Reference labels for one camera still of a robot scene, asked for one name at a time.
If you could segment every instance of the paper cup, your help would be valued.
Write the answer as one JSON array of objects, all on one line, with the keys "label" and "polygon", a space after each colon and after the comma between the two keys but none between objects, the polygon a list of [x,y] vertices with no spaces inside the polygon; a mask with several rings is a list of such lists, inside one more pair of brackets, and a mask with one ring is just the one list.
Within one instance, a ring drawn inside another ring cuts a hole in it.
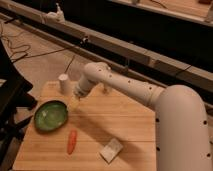
[{"label": "paper cup", "polygon": [[60,92],[63,95],[71,95],[72,93],[72,86],[69,76],[67,74],[61,74],[59,77],[59,84],[60,84]]}]

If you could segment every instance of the carrot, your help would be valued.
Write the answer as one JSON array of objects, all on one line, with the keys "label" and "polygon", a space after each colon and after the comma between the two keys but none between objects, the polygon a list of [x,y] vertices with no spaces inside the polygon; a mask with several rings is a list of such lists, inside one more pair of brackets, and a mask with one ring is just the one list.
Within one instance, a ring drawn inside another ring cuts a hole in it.
[{"label": "carrot", "polygon": [[70,155],[75,149],[77,139],[77,131],[72,130],[70,131],[69,137],[68,137],[68,144],[67,144],[67,153]]}]

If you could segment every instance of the white sponge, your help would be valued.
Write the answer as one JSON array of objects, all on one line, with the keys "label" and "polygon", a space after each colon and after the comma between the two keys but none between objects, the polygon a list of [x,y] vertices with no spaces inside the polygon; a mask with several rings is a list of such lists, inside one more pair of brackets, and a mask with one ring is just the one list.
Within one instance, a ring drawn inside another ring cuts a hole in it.
[{"label": "white sponge", "polygon": [[100,151],[100,155],[109,164],[122,150],[123,145],[116,139],[113,138],[111,141]]}]

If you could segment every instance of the green plate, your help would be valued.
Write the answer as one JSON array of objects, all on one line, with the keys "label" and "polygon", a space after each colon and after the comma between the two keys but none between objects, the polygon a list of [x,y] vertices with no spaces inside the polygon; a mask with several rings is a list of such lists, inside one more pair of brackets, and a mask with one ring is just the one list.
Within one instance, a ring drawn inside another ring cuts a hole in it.
[{"label": "green plate", "polygon": [[53,131],[62,126],[68,118],[67,106],[57,100],[41,105],[34,116],[35,127],[40,131]]}]

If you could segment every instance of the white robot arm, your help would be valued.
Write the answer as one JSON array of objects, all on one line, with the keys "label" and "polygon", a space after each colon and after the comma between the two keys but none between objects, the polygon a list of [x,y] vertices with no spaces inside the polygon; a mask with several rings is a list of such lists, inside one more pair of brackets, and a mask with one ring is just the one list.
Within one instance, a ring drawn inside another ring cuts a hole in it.
[{"label": "white robot arm", "polygon": [[212,171],[204,103],[191,88],[166,89],[113,72],[106,63],[89,63],[74,89],[85,97],[99,82],[156,112],[157,171]]}]

